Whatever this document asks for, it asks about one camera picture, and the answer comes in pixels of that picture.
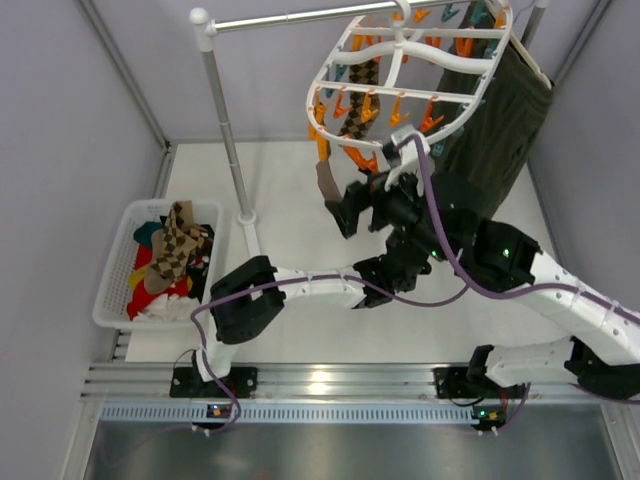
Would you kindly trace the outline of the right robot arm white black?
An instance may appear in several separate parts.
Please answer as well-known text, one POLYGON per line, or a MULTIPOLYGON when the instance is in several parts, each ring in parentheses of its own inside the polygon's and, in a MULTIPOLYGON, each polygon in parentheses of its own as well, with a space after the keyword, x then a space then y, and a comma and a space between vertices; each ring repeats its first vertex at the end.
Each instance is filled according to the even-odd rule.
POLYGON ((638 314, 564 270, 521 230, 482 217, 482 192, 460 177, 431 177, 427 189, 436 201, 439 226, 416 175, 402 175, 390 189, 384 187, 386 178, 373 173, 344 193, 324 196, 344 238, 357 232, 366 210, 372 212, 370 231, 392 229, 385 253, 353 266, 365 284, 361 307, 374 308, 414 290, 432 262, 448 261, 467 288, 486 298, 518 300, 567 333, 548 344, 477 347, 467 367, 472 385, 569 383, 604 399, 638 399, 638 314))

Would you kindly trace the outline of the brown tan argyle sock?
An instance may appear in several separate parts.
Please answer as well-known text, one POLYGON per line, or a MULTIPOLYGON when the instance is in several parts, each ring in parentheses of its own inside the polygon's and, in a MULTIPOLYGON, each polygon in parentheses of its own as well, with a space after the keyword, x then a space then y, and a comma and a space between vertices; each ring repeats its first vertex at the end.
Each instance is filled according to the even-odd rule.
POLYGON ((214 234, 194 219, 193 204, 174 202, 163 226, 151 235, 152 257, 146 268, 144 287, 161 294, 187 277, 188 269, 209 257, 214 234))

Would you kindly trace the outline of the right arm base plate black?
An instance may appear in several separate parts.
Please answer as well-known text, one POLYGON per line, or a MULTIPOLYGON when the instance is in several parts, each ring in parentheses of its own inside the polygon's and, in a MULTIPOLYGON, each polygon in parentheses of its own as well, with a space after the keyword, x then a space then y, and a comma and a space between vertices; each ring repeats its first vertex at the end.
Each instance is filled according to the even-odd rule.
POLYGON ((521 399, 526 390, 524 384, 501 387, 484 374, 469 373, 467 367, 440 367, 433 373, 440 399, 521 399))

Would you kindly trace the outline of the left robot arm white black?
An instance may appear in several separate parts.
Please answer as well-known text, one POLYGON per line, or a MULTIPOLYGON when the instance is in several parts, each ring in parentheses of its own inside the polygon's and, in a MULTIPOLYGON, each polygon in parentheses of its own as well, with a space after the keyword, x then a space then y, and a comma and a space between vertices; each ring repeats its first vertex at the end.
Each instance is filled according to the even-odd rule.
POLYGON ((310 272, 277 267, 266 255, 253 257, 210 287, 207 310, 213 325, 201 331, 194 367, 206 383, 227 376, 237 346, 257 338, 287 307, 372 309, 389 303, 414 290, 418 277, 431 272, 431 253, 388 239, 382 255, 310 272))

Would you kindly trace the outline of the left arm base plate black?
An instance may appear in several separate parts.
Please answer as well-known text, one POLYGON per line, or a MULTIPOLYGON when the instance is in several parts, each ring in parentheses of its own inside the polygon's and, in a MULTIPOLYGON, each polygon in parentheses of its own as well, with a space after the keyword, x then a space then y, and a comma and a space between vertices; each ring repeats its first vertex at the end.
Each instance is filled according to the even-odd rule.
MULTIPOLYGON (((234 366, 222 383, 238 399, 250 398, 258 385, 258 369, 234 366)), ((214 382, 202 380, 196 367, 176 367, 169 390, 171 398, 227 398, 228 394, 214 382)))

